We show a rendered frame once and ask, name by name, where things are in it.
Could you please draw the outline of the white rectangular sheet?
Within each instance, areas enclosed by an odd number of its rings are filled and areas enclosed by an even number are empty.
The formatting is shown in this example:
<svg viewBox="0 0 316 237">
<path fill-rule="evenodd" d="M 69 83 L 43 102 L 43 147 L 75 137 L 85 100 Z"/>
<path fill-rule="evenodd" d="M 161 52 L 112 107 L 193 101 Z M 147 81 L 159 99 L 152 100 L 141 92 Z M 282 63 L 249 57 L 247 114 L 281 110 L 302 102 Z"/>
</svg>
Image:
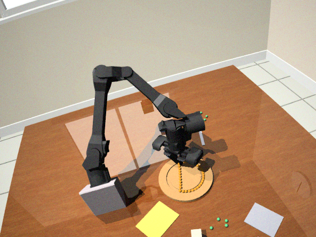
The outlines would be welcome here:
<svg viewBox="0 0 316 237">
<path fill-rule="evenodd" d="M 244 222 L 270 237 L 274 237 L 283 218 L 283 216 L 255 203 Z"/>
</svg>

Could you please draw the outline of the tan round board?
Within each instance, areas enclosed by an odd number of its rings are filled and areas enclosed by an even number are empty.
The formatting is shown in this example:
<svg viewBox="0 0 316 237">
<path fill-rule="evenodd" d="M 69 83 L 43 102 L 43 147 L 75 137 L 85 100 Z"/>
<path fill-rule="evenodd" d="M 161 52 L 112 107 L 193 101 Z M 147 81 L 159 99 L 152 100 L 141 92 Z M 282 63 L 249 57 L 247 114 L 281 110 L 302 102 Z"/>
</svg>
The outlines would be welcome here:
<svg viewBox="0 0 316 237">
<path fill-rule="evenodd" d="M 183 193 L 179 192 L 178 163 L 176 164 L 173 160 L 168 161 L 159 173 L 158 181 L 164 194 L 178 202 L 194 201 L 204 196 L 212 185 L 213 173 L 210 166 L 204 160 L 200 159 L 198 165 L 203 168 L 205 174 L 204 182 L 196 191 Z M 192 190 L 200 184 L 202 173 L 198 167 L 185 163 L 181 166 L 180 170 L 182 181 L 181 190 Z"/>
</svg>

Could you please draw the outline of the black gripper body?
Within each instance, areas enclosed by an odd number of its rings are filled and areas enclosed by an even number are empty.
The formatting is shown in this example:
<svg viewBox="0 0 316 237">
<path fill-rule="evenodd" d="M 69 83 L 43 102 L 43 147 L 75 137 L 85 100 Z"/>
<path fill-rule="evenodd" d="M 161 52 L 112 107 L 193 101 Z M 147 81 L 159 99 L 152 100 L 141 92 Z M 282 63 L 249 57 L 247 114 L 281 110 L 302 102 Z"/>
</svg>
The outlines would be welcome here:
<svg viewBox="0 0 316 237">
<path fill-rule="evenodd" d="M 174 153 L 176 155 L 180 155 L 180 157 L 186 159 L 186 162 L 188 164 L 196 166 L 203 156 L 203 150 L 194 147 L 192 147 L 192 149 L 186 147 L 186 143 L 184 144 L 184 137 L 185 134 L 183 133 L 181 139 L 177 141 L 170 141 L 167 139 L 167 137 L 159 135 L 156 138 L 156 140 L 152 143 L 152 147 L 154 150 L 160 151 L 160 148 L 164 146 L 163 150 L 165 153 Z"/>
</svg>

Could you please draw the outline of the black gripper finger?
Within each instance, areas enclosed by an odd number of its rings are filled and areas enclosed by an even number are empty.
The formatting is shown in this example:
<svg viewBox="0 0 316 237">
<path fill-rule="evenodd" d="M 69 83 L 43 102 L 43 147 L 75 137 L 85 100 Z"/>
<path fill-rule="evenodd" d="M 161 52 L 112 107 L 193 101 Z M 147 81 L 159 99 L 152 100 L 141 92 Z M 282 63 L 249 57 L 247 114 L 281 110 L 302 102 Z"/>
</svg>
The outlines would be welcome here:
<svg viewBox="0 0 316 237">
<path fill-rule="evenodd" d="M 163 153 L 164 155 L 166 155 L 168 158 L 172 159 L 176 164 L 178 163 L 178 155 L 174 154 L 174 153 L 171 153 L 171 154 L 168 154 L 168 153 Z"/>
<path fill-rule="evenodd" d="M 179 164 L 182 166 L 183 165 L 183 163 L 186 161 L 186 159 L 185 158 L 183 158 L 183 157 L 178 157 L 177 158 L 177 160 L 178 160 L 178 162 L 179 162 Z"/>
</svg>

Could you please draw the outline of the pale yellow rectangular card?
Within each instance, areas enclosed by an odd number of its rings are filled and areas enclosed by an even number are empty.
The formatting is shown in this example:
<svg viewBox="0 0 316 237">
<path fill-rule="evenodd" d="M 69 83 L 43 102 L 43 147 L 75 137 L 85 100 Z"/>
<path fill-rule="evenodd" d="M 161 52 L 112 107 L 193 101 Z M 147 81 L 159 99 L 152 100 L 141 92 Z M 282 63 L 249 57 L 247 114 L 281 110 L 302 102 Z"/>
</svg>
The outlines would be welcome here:
<svg viewBox="0 0 316 237">
<path fill-rule="evenodd" d="M 178 217 L 179 214 L 159 201 L 136 227 L 147 237 L 161 237 Z"/>
</svg>

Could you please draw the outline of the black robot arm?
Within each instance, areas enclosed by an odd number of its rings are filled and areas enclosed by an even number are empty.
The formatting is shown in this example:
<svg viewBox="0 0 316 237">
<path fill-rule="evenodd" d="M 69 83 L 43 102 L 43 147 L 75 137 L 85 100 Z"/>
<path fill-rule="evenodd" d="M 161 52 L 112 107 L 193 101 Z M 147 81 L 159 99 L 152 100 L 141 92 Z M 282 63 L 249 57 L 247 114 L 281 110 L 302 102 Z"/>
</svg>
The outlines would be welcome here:
<svg viewBox="0 0 316 237">
<path fill-rule="evenodd" d="M 93 69 L 93 85 L 95 89 L 92 134 L 86 151 L 86 159 L 82 166 L 86 170 L 90 188 L 109 183 L 111 177 L 105 166 L 105 157 L 109 152 L 109 143 L 105 138 L 107 96 L 112 82 L 128 80 L 143 93 L 165 118 L 176 118 L 161 121 L 159 131 L 165 131 L 170 141 L 182 138 L 184 144 L 192 139 L 192 133 L 205 130 L 200 111 L 184 114 L 170 98 L 157 92 L 144 79 L 137 75 L 130 66 L 114 67 L 98 65 Z M 181 119 L 183 118 L 183 119 Z M 183 126 L 183 128 L 182 128 Z"/>
</svg>

